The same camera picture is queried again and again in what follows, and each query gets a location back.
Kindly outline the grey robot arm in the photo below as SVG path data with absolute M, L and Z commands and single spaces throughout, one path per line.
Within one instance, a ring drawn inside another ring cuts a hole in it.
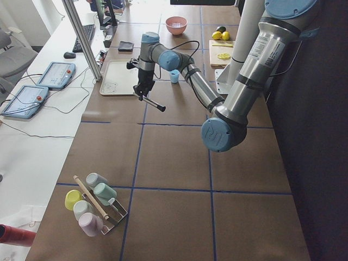
M 245 52 L 240 63 L 230 62 L 226 67 L 227 97 L 211 87 L 192 57 L 162 45 L 157 33 L 146 32 L 141 37 L 140 55 L 127 63 L 128 69 L 138 69 L 135 95 L 142 101 L 148 99 L 156 66 L 178 70 L 212 114 L 201 128 L 203 143 L 211 151 L 227 151 L 245 139 L 247 115 L 256 98 L 287 44 L 300 37 L 320 7 L 320 1 L 246 1 L 235 42 Z

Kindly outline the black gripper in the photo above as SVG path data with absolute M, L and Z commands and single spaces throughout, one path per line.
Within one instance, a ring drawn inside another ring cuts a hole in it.
M 138 83 L 133 86 L 133 90 L 140 101 L 143 100 L 143 97 L 147 97 L 154 86 L 154 67 L 155 63 L 144 61 L 140 57 L 132 58 L 127 62 L 126 68 L 128 70 L 133 68 L 138 69 Z

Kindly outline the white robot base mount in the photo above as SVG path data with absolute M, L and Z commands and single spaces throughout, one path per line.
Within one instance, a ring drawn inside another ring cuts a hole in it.
M 245 0 L 241 19 L 232 50 L 231 61 L 223 70 L 216 70 L 216 88 L 219 94 L 227 95 L 240 73 L 242 66 L 259 34 L 258 22 L 265 10 L 262 0 Z

